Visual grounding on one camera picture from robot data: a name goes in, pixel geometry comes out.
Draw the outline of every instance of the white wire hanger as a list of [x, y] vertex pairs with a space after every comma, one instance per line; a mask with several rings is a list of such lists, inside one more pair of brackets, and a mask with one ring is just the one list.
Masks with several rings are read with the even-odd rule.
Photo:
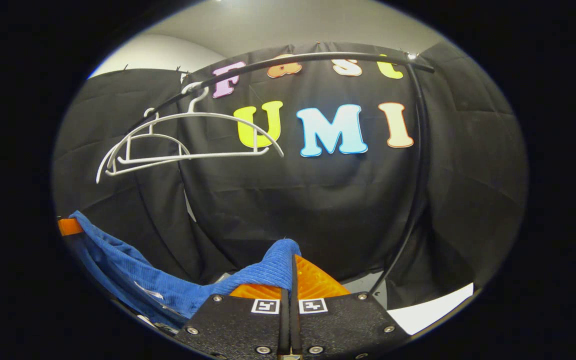
[[[192, 84], [188, 84], [185, 88], [183, 88], [182, 93], [185, 94], [187, 91], [189, 91], [190, 89], [194, 89], [199, 84], [201, 84], [201, 82], [193, 82]], [[273, 139], [267, 132], [265, 132], [265, 130], [263, 130], [262, 128], [260, 128], [257, 125], [254, 125], [254, 123], [243, 120], [241, 118], [236, 118], [235, 116], [230, 116], [230, 115], [226, 115], [226, 114], [219, 114], [216, 112], [195, 112], [195, 104], [198, 101], [203, 100], [203, 98], [205, 98], [208, 95], [208, 91], [209, 91], [208, 87], [203, 88], [203, 93], [190, 101], [190, 104], [188, 105], [188, 111], [187, 112], [182, 112], [179, 114], [172, 114], [172, 115], [164, 116], [161, 118], [160, 118], [160, 114], [158, 112], [156, 112], [154, 120], [151, 120], [151, 121], [148, 121], [146, 123], [143, 123], [142, 125], [139, 125], [137, 128], [135, 128], [134, 130], [129, 132], [126, 136], [124, 136], [123, 139], [121, 139], [121, 141], [119, 141], [117, 144], [115, 144], [103, 157], [103, 160], [101, 161], [101, 164], [99, 164], [99, 168], [96, 172], [96, 183], [99, 184], [99, 180], [101, 177], [102, 170], [104, 168], [104, 164], [106, 167], [106, 169], [105, 169], [106, 175], [117, 176], [117, 175], [121, 175], [121, 174], [125, 174], [125, 173], [132, 173], [133, 171], [146, 169], [149, 167], [158, 166], [161, 164], [178, 162], [180, 160], [190, 160], [190, 159], [200, 159], [200, 158], [258, 157], [260, 155], [267, 153], [270, 150], [270, 147], [266, 147], [261, 151], [258, 149], [258, 146], [257, 146], [258, 133], [261, 133], [261, 135], [263, 135], [264, 137], [266, 137], [266, 139], [268, 139], [270, 141], [270, 143], [277, 150], [277, 153], [279, 153], [280, 157], [282, 157], [282, 158], [284, 157], [284, 151], [282, 150], [281, 146], [279, 146], [279, 144], [275, 141], [275, 139]], [[150, 112], [153, 110], [154, 110], [153, 107], [147, 109], [146, 112], [144, 112], [144, 114], [143, 114], [144, 118], [148, 117]], [[253, 133], [253, 150], [249, 151], [249, 152], [215, 152], [215, 153], [194, 153], [194, 154], [191, 154], [190, 151], [188, 150], [188, 148], [186, 146], [184, 146], [184, 144], [182, 144], [181, 141], [179, 141], [178, 139], [175, 139], [174, 137], [171, 137], [171, 136], [168, 136], [165, 134], [158, 134], [158, 133], [154, 132], [154, 130], [153, 130], [154, 125], [157, 123], [161, 123], [162, 121], [168, 121], [168, 120], [172, 120], [172, 119], [181, 119], [181, 118], [185, 118], [185, 117], [215, 117], [218, 119], [226, 119], [226, 120], [236, 121], [238, 123], [243, 123], [245, 125], [248, 125], [251, 128], [253, 128], [253, 130], [254, 130], [254, 133]], [[148, 128], [148, 132], [146, 132], [144, 134], [137, 134], [138, 132], [140, 132], [141, 130], [146, 129], [146, 128]], [[167, 139], [169, 141], [173, 141], [177, 144], [178, 155], [143, 157], [143, 158], [133, 159], [131, 157], [132, 141], [134, 141], [136, 139], [142, 139], [142, 138], [163, 138], [163, 139]], [[126, 148], [125, 158], [123, 158], [121, 156], [118, 157], [117, 154], [119, 153], [119, 150], [124, 145], [126, 145], [125, 146], [125, 148]], [[117, 170], [117, 161], [119, 161], [119, 163], [124, 165], [124, 166], [132, 166], [132, 167]]]

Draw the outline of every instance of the blue towel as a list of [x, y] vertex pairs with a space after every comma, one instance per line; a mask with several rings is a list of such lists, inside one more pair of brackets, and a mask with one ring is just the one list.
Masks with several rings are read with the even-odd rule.
[[[190, 319], [210, 295], [230, 295], [242, 284], [271, 285], [290, 291], [293, 258], [301, 256], [296, 242], [281, 239], [272, 244], [261, 262], [216, 284], [198, 285], [154, 268], [136, 248], [106, 234], [81, 212], [75, 211], [70, 218], [76, 218], [87, 235], [79, 238], [75, 248], [94, 278], [151, 322], [169, 326], [179, 326]], [[164, 316], [162, 308], [179, 316]]]

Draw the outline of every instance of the bolt head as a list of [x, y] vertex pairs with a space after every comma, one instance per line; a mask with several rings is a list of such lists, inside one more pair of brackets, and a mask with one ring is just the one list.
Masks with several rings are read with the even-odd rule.
[[270, 348], [268, 346], [259, 346], [256, 348], [259, 354], [270, 354]]
[[311, 353], [311, 354], [320, 354], [320, 353], [323, 353], [323, 351], [324, 351], [324, 348], [321, 346], [313, 346], [313, 347], [308, 349], [308, 353]]

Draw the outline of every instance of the light blue letter m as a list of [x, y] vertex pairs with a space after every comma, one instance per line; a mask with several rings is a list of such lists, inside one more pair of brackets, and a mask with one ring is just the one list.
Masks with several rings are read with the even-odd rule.
[[342, 154], [361, 154], [368, 150], [368, 145], [362, 140], [362, 130], [359, 128], [359, 105], [341, 105], [334, 114], [332, 123], [316, 107], [297, 111], [297, 117], [303, 123], [302, 157], [318, 157], [322, 148], [317, 146], [317, 138], [329, 154], [337, 147], [341, 136], [339, 151]]

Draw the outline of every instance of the orange gripper pad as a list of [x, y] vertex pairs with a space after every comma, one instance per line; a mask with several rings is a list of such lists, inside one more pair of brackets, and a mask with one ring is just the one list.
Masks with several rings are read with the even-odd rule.
[[350, 291], [324, 270], [299, 255], [295, 255], [295, 257], [297, 259], [297, 294], [299, 300], [350, 294]]
[[59, 225], [59, 231], [61, 232], [62, 237], [67, 237], [68, 235], [75, 235], [84, 232], [84, 229], [75, 218], [60, 219], [57, 222], [57, 225]]
[[[312, 262], [295, 255], [297, 262], [297, 287], [299, 300], [318, 299], [350, 294], [342, 284], [332, 276], [315, 266]], [[239, 285], [230, 296], [247, 299], [281, 299], [281, 289], [276, 286], [260, 284]]]

